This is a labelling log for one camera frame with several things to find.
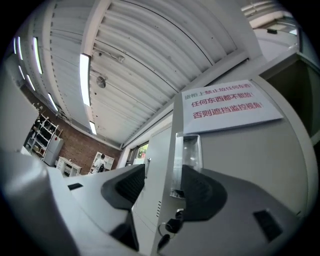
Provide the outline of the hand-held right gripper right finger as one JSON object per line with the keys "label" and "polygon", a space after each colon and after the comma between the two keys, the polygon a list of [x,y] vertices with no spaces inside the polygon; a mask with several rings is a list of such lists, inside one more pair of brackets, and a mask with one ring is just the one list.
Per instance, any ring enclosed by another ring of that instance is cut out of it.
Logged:
{"label": "hand-held right gripper right finger", "polygon": [[209,169],[182,167],[180,229],[160,256],[273,256],[300,219],[258,185]]}

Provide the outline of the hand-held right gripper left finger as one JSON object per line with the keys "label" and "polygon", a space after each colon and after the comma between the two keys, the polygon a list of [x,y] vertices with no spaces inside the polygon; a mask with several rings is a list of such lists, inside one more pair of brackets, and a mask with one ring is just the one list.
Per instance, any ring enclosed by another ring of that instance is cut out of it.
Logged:
{"label": "hand-held right gripper left finger", "polygon": [[63,177],[53,172],[53,198],[63,231],[60,252],[137,252],[132,208],[145,185],[145,166]]}

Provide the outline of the white shelving unit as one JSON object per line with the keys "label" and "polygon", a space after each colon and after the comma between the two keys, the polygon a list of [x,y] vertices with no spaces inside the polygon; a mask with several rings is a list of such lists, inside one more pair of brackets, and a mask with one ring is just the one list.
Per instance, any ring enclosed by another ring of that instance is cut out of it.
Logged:
{"label": "white shelving unit", "polygon": [[[90,172],[89,172],[90,174],[93,174],[92,171],[93,171],[93,169],[94,169],[94,163],[95,163],[95,161],[96,161],[98,158],[100,158],[101,154],[103,154],[103,153],[101,153],[101,152],[97,152],[97,153],[96,153],[95,158],[94,158],[94,161],[93,161],[93,163],[92,163],[92,165],[91,165],[91,168],[90,168]],[[104,158],[105,168],[104,168],[104,171],[103,171],[103,172],[110,171],[110,170],[112,169],[114,160],[115,160],[114,158],[105,155],[105,158]]]}

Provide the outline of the white shelving rack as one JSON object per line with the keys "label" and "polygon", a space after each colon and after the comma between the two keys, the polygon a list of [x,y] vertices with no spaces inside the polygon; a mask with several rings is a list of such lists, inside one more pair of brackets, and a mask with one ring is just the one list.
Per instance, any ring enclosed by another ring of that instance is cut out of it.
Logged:
{"label": "white shelving rack", "polygon": [[63,129],[55,125],[49,117],[39,114],[30,130],[30,135],[26,139],[26,149],[31,154],[34,153],[41,161],[49,155],[50,146],[54,146],[61,141],[60,135]]}

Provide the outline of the tall grey fridge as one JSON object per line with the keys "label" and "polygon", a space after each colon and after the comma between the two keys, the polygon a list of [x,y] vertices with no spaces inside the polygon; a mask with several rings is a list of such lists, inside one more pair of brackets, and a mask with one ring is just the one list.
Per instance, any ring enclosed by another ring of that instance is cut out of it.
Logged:
{"label": "tall grey fridge", "polygon": [[56,163],[56,160],[59,158],[60,151],[63,147],[64,140],[56,135],[50,140],[43,161],[48,165],[53,167]]}

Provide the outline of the black framed glass window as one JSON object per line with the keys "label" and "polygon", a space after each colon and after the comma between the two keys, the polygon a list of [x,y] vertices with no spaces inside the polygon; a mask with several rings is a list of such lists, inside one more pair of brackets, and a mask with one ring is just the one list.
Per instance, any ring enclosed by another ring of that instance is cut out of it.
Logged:
{"label": "black framed glass window", "polygon": [[146,152],[148,149],[149,142],[145,142],[141,145],[136,146],[135,148],[132,148],[129,151],[126,166],[131,165],[140,165],[143,164],[145,161]]}

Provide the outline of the white paper notice red text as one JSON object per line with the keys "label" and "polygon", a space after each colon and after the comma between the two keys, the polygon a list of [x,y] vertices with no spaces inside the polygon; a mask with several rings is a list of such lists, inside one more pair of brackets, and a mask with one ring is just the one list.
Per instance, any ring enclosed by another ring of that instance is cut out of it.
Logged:
{"label": "white paper notice red text", "polygon": [[183,133],[196,134],[259,124],[283,118],[249,80],[182,92]]}

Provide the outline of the person's own body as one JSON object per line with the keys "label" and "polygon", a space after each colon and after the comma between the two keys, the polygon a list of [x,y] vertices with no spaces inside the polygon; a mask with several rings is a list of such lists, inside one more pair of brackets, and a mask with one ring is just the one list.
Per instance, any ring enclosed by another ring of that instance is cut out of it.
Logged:
{"label": "person's own body", "polygon": [[0,64],[0,152],[19,152],[39,116],[21,90],[19,66],[14,54]]}

